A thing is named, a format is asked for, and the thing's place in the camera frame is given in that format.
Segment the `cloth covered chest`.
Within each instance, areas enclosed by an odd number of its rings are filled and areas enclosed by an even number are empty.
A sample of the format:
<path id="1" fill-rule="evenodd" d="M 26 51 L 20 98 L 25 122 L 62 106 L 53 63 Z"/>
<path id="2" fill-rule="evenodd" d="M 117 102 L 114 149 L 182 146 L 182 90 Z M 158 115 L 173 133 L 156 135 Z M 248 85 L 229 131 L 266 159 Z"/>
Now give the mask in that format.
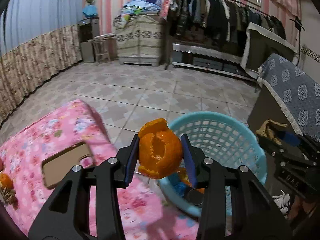
<path id="1" fill-rule="evenodd" d="M 156 14 L 130 15 L 113 22 L 120 64 L 159 66 L 163 57 L 164 22 Z"/>

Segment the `pink floral tablecloth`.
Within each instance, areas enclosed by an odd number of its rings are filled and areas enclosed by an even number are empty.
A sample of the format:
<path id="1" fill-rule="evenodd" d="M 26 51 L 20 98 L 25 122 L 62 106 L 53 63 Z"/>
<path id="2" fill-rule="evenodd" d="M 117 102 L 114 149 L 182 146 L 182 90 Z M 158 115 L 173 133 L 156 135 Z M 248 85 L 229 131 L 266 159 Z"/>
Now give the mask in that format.
<path id="1" fill-rule="evenodd" d="M 116 151 L 74 100 L 1 146 L 1 239 L 195 239 L 198 224 L 133 174 L 139 140 Z"/>

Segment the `small orange fruit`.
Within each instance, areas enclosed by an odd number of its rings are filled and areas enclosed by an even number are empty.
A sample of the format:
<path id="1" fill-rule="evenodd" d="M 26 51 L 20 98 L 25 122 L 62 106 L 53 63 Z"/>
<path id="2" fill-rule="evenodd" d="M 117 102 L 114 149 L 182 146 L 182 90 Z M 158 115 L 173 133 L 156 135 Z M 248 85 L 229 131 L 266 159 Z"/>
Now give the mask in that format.
<path id="1" fill-rule="evenodd" d="M 3 191 L 6 191 L 6 190 L 12 190 L 14 188 L 14 185 L 13 185 L 13 181 L 10 179 L 10 177 L 1 172 L 0 174 L 0 183 L 1 183 L 1 189 Z"/>

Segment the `brown wrapper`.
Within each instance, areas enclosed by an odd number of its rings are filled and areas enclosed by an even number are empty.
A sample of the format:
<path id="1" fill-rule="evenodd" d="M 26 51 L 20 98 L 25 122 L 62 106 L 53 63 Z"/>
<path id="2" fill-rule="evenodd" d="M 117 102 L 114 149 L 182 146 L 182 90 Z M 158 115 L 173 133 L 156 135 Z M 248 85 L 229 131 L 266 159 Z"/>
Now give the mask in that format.
<path id="1" fill-rule="evenodd" d="M 278 123 L 269 119 L 266 120 L 258 130 L 256 130 L 255 134 L 259 139 L 266 138 L 281 146 L 281 140 L 285 137 L 286 132 L 287 124 Z"/>

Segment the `black ribbed cup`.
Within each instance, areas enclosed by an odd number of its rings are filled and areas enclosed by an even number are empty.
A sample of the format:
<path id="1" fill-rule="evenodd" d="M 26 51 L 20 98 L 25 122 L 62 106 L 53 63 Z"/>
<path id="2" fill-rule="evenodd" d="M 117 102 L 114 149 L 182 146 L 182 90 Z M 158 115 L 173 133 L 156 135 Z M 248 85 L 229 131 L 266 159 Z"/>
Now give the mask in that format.
<path id="1" fill-rule="evenodd" d="M 193 204 L 196 207 L 201 208 L 203 206 L 204 194 L 197 189 L 189 189 L 184 195 L 185 200 Z"/>

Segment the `water dispenser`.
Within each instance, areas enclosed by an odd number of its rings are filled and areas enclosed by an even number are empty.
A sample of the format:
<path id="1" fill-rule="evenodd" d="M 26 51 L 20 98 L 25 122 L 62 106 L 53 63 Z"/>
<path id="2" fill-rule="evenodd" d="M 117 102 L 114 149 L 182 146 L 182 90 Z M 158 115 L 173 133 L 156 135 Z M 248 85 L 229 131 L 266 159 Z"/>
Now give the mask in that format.
<path id="1" fill-rule="evenodd" d="M 100 35 L 99 17 L 84 18 L 78 22 L 80 52 L 84 63 L 95 61 L 92 39 Z"/>

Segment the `teal plastic basket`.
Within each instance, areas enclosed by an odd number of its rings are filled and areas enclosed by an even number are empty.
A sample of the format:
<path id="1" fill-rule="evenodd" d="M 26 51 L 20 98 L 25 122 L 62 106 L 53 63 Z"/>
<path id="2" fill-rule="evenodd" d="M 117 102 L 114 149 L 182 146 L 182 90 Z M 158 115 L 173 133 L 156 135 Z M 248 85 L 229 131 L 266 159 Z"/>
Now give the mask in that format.
<path id="1" fill-rule="evenodd" d="M 267 162 L 264 150 L 247 126 L 230 116 L 216 112 L 193 112 L 169 122 L 169 128 L 178 136 L 187 134 L 192 146 L 201 148 L 204 155 L 222 166 L 238 168 L 246 165 L 265 185 Z M 201 208 L 189 203 L 175 192 L 180 182 L 177 174 L 159 180 L 164 195 L 183 212 L 199 218 Z"/>

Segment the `blue plastic bag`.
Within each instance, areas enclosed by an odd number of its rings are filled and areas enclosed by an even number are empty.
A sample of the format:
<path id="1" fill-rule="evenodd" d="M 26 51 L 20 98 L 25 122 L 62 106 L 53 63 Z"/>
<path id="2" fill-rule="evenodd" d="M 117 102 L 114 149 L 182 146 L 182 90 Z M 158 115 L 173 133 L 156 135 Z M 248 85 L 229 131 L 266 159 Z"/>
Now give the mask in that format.
<path id="1" fill-rule="evenodd" d="M 190 187 L 180 181 L 177 184 L 175 184 L 173 186 L 173 188 L 174 188 L 175 192 L 177 193 L 177 195 L 183 198 L 189 192 Z"/>

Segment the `low tv stand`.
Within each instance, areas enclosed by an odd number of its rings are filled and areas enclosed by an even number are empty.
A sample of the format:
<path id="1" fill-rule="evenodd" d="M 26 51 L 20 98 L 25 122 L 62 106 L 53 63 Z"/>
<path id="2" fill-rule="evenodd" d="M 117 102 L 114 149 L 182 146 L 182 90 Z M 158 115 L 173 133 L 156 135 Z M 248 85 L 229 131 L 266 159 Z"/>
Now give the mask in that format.
<path id="1" fill-rule="evenodd" d="M 172 44 L 172 65 L 190 68 L 208 73 L 234 77 L 240 80 L 254 81 L 255 72 L 246 71 L 241 66 L 242 58 L 212 48 L 187 43 Z"/>

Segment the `clothes rack with garments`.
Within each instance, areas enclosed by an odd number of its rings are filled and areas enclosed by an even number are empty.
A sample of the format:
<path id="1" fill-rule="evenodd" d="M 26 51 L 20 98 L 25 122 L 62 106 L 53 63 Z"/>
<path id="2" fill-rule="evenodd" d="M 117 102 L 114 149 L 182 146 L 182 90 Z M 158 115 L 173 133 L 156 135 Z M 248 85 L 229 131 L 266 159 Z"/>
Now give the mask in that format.
<path id="1" fill-rule="evenodd" d="M 286 39 L 279 19 L 230 0 L 170 0 L 167 22 L 171 37 L 235 56 L 244 52 L 250 23 Z"/>

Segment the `pile of bedding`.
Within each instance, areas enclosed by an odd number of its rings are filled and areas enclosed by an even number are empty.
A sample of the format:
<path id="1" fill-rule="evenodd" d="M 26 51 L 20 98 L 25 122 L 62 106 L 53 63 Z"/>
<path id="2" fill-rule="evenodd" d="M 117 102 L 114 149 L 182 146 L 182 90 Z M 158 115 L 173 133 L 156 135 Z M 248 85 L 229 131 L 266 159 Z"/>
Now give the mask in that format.
<path id="1" fill-rule="evenodd" d="M 130 0 L 125 3 L 119 17 L 128 21 L 131 15 L 158 14 L 162 7 L 162 0 Z"/>

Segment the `orange peel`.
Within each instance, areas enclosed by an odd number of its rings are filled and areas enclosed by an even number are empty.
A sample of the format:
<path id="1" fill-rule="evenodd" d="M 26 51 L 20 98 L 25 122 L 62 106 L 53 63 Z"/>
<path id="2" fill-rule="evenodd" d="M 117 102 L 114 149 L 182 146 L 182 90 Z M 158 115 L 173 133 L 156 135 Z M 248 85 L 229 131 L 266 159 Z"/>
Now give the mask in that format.
<path id="1" fill-rule="evenodd" d="M 138 172 L 151 179 L 162 179 L 178 170 L 183 159 L 182 143 L 165 119 L 147 122 L 138 137 Z"/>

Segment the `orange plastic bag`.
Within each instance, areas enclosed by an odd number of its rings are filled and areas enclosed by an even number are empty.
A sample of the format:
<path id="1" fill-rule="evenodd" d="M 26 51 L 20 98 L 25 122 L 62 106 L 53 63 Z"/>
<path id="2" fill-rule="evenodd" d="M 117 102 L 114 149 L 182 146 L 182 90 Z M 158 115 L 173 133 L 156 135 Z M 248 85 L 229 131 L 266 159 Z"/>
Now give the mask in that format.
<path id="1" fill-rule="evenodd" d="M 180 181 L 187 185 L 189 188 L 194 189 L 194 187 L 192 186 L 191 182 L 189 181 L 189 177 L 186 171 L 186 168 L 184 167 L 179 167 L 178 171 L 177 171 L 178 177 L 180 179 Z"/>

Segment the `small wooden stool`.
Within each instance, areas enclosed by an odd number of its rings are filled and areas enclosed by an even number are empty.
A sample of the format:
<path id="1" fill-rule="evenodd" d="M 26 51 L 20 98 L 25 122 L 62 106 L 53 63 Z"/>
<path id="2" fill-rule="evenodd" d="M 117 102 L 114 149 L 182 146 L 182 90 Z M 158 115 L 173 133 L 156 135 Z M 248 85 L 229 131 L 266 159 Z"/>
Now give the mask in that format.
<path id="1" fill-rule="evenodd" d="M 96 36 L 89 40 L 89 42 L 93 45 L 95 61 L 97 63 L 111 62 L 118 58 L 115 33 Z"/>

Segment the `blue covered plant pot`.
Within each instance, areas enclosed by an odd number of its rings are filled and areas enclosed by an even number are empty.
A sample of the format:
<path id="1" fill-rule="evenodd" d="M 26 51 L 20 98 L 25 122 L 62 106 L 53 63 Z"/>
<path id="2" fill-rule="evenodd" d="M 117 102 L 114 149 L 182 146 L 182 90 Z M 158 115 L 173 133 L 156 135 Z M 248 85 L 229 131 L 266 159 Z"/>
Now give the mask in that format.
<path id="1" fill-rule="evenodd" d="M 95 6 L 95 0 L 86 0 L 86 5 L 82 9 L 82 13 L 85 18 L 97 17 L 98 11 L 97 7 Z"/>

